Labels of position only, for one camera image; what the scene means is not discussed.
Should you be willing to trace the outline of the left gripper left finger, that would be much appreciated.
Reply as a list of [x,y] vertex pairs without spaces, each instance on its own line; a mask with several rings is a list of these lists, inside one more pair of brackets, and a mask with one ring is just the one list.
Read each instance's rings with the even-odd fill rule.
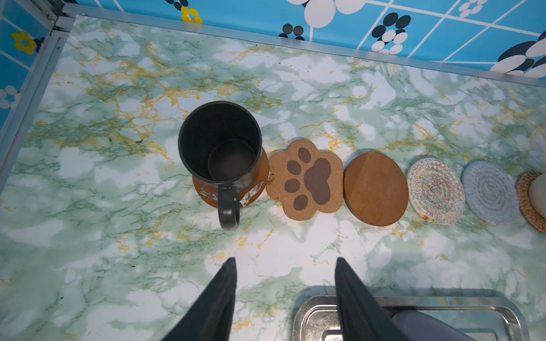
[[233,323],[236,286],[236,260],[231,257],[164,339],[228,340]]

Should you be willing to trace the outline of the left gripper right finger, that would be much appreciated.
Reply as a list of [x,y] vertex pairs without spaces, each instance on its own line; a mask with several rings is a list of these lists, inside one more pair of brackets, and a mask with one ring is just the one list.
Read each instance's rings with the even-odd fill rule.
[[338,319],[344,340],[406,340],[348,262],[335,268]]

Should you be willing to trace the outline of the dark brown round coaster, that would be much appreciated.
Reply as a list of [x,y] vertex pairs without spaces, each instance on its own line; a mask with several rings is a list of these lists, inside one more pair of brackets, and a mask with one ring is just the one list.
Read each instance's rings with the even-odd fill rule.
[[[267,179],[269,176],[269,160],[267,153],[262,149],[260,160],[257,164],[257,178],[252,183],[249,188],[240,191],[240,207],[246,207],[251,203],[254,203],[260,197],[263,190],[266,188]],[[197,179],[195,176],[192,177],[193,186],[196,189],[196,192],[201,197],[201,199],[207,203],[209,206],[214,208],[218,207],[218,194],[217,188],[214,186],[204,183],[203,181]]]

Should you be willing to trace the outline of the brown wooden round coaster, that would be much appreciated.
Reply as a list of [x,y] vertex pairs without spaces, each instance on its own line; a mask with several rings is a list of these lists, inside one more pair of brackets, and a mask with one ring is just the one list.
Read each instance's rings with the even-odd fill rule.
[[344,173],[344,198],[360,221],[385,227],[404,215],[409,201],[408,182],[398,164],[370,151],[357,156]]

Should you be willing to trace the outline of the multicolour woven round coaster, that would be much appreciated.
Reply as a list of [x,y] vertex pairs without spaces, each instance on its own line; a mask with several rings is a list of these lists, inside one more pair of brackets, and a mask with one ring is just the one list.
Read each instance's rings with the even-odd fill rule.
[[435,158],[416,161],[407,173],[409,203],[425,221],[454,224],[462,216],[462,182],[446,163]]

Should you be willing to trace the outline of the cork paw print coaster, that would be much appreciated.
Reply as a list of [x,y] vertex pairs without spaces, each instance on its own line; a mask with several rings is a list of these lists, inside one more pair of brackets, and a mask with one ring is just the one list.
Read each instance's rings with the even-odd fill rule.
[[285,215],[305,221],[315,213],[335,213],[343,202],[344,165],[331,151],[322,151],[306,139],[290,143],[271,155],[266,191],[279,201]]

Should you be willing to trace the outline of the black metal cup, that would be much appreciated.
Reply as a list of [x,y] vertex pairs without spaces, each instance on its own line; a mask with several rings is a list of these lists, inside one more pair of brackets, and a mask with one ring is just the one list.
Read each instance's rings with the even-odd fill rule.
[[253,187],[259,173],[262,133],[257,120],[236,103],[206,103],[184,120],[178,148],[191,175],[216,188],[222,229],[237,229],[240,193]]

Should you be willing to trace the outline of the grey woven round coaster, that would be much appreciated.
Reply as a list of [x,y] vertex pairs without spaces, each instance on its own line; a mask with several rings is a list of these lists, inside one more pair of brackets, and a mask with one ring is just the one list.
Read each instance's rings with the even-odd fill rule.
[[519,212],[516,185],[509,175],[487,161],[474,161],[462,173],[466,204],[483,221],[499,225],[512,222]]

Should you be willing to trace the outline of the tan wicker round coaster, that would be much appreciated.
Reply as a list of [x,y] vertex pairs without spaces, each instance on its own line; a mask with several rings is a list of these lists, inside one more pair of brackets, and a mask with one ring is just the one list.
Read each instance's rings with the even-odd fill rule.
[[529,171],[522,174],[516,182],[516,192],[523,217],[537,231],[545,234],[545,218],[533,207],[529,195],[531,183],[541,175],[542,173],[538,171]]

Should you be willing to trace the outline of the cream mug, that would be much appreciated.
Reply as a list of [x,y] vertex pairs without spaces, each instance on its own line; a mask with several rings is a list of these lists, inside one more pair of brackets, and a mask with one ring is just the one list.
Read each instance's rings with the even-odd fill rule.
[[530,183],[529,198],[534,210],[546,218],[546,174],[541,174]]

